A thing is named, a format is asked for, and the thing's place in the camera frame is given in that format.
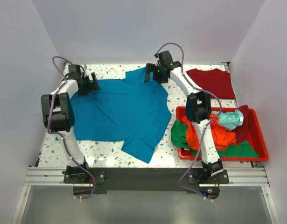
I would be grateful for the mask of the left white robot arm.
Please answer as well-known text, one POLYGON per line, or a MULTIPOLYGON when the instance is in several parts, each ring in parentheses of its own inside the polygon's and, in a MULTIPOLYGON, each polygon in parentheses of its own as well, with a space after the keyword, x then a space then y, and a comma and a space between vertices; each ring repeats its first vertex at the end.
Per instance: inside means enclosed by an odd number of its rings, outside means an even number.
POLYGON ((85 96, 99 91, 96 74, 91 76, 81 71, 80 65, 69 65, 69 73, 63 76, 59 87, 41 96, 42 117, 47 132, 55 134, 62 143, 67 158, 63 172, 65 183, 94 183, 88 163, 81 152, 74 134, 75 116, 71 104, 74 94, 85 96))

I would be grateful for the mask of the blue t shirt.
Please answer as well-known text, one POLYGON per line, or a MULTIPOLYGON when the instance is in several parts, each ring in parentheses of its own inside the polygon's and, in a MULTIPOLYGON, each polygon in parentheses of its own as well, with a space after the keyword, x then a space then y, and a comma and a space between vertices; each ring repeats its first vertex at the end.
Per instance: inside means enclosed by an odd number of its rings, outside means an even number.
POLYGON ((121 150, 149 163, 161 141, 171 113, 168 93, 161 84, 145 82, 146 68, 125 73, 123 79, 101 79, 100 90, 79 96, 76 90, 67 93, 75 123, 64 135, 66 150, 77 158, 79 140, 122 141, 121 150))

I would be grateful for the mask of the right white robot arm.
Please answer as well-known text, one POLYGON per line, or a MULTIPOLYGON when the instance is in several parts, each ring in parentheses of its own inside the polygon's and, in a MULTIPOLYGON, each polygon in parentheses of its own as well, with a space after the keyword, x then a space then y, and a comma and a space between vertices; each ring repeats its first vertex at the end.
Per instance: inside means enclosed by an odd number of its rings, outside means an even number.
POLYGON ((210 118, 212 93, 199 87, 183 70, 183 64, 173 60, 169 51, 157 52, 154 57, 157 59, 155 64, 146 64, 144 82, 153 80, 164 84, 172 80, 187 96, 186 117, 195 128, 200 143, 197 152, 202 154, 202 179, 206 183, 213 183, 224 168, 210 127, 210 122, 214 121, 210 118))

